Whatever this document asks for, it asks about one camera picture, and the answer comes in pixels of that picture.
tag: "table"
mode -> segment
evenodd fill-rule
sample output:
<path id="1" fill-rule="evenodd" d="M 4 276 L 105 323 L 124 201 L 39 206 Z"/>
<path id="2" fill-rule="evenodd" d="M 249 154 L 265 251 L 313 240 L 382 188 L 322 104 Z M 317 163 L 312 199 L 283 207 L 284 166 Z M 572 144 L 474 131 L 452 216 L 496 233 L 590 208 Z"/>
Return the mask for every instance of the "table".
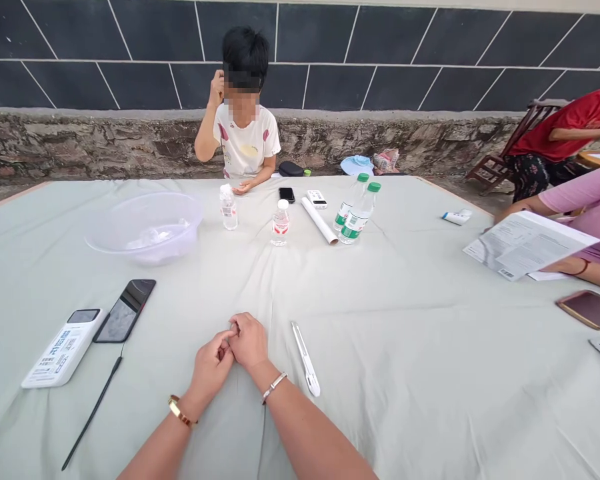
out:
<path id="1" fill-rule="evenodd" d="M 52 183 L 0 206 L 0 480 L 112 479 L 182 393 L 198 348 L 250 311 L 289 373 L 381 479 L 600 478 L 596 336 L 554 306 L 578 279 L 510 283 L 461 252 L 491 218 L 416 177 L 382 177 L 358 243 L 329 246 L 290 206 L 286 247 L 269 243 L 278 188 L 320 189 L 335 216 L 350 177 L 272 179 L 238 198 L 225 231 L 222 180 Z M 194 251 L 144 269 L 94 252 L 84 218 L 150 191 L 194 194 Z M 445 211 L 474 210 L 460 227 Z M 120 345 L 90 346 L 63 387 L 19 384 L 75 310 L 110 308 L 128 280 L 157 286 L 69 468 L 60 472 Z M 322 387 L 310 396 L 289 322 Z M 183 479 L 293 479 L 273 421 L 232 368 L 183 461 Z"/>
<path id="2" fill-rule="evenodd" d="M 594 154 L 600 154 L 599 150 L 584 150 L 577 155 L 577 162 L 591 169 L 600 168 L 600 159 L 594 157 Z"/>

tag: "water bottle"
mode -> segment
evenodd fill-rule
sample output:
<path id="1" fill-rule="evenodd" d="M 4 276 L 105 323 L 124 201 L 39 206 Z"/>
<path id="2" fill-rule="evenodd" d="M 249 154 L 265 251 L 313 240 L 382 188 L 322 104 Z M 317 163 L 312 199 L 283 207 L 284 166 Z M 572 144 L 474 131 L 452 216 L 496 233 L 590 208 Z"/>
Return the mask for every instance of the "water bottle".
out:
<path id="1" fill-rule="evenodd" d="M 380 184 L 371 182 L 362 198 L 353 204 L 349 211 L 345 226 L 342 227 L 340 234 L 338 234 L 338 239 L 342 243 L 350 245 L 360 236 L 362 229 L 365 227 L 373 213 L 373 208 L 375 207 L 375 195 L 379 191 Z"/>
<path id="2" fill-rule="evenodd" d="M 228 183 L 220 186 L 220 212 L 225 228 L 229 231 L 235 230 L 238 226 L 238 213 L 235 210 L 233 190 Z"/>
<path id="3" fill-rule="evenodd" d="M 287 232 L 289 231 L 289 202 L 278 200 L 278 210 L 273 214 L 273 226 L 271 229 L 271 243 L 276 247 L 287 244 Z"/>
<path id="4" fill-rule="evenodd" d="M 340 204 L 340 210 L 338 210 L 338 214 L 335 216 L 335 220 L 333 221 L 333 229 L 337 232 L 342 230 L 342 227 L 347 220 L 349 210 L 351 210 L 351 206 L 365 194 L 365 191 L 367 190 L 367 180 L 369 180 L 368 174 L 361 173 L 358 175 L 357 180 L 353 182 L 353 185 L 349 188 L 347 196 L 345 197 L 344 202 Z"/>

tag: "pink shirt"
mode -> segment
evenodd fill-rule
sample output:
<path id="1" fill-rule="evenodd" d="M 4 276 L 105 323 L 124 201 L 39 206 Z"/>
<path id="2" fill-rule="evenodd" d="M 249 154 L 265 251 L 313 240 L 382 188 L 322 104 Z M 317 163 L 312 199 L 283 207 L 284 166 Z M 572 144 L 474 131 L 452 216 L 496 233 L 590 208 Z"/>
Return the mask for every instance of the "pink shirt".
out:
<path id="1" fill-rule="evenodd" d="M 540 200 L 559 213 L 586 207 L 585 212 L 568 225 L 600 239 L 600 169 L 542 192 Z M 600 263 L 600 242 L 577 256 Z"/>

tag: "chair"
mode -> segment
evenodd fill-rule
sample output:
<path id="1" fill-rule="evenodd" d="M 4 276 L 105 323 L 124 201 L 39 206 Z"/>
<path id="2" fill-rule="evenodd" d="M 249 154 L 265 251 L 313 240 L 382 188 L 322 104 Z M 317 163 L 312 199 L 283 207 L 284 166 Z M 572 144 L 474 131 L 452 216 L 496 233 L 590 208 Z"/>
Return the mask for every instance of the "chair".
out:
<path id="1" fill-rule="evenodd" d="M 485 185 L 486 188 L 480 193 L 480 196 L 482 197 L 492 192 L 494 188 L 500 185 L 511 174 L 511 171 L 507 168 L 507 164 L 504 161 L 504 157 L 509 153 L 512 146 L 514 146 L 526 132 L 535 128 L 538 123 L 542 122 L 554 111 L 560 110 L 568 103 L 569 102 L 566 100 L 533 100 L 527 107 L 527 114 L 520 120 L 520 123 L 509 138 L 509 141 L 500 155 L 485 156 L 468 174 L 466 174 L 465 180 L 473 178 Z"/>

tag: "stone wall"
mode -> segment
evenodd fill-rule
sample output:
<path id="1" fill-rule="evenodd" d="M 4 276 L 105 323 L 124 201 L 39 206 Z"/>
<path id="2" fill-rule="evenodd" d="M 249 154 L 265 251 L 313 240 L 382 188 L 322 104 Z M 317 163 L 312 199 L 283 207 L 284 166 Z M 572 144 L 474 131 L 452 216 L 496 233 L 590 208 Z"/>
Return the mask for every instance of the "stone wall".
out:
<path id="1" fill-rule="evenodd" d="M 220 178 L 222 156 L 199 162 L 197 117 L 116 118 L 0 112 L 0 185 L 45 180 Z M 498 152 L 519 117 L 294 118 L 277 114 L 282 152 L 314 175 L 341 173 L 346 156 L 400 149 L 414 175 L 460 175 Z"/>

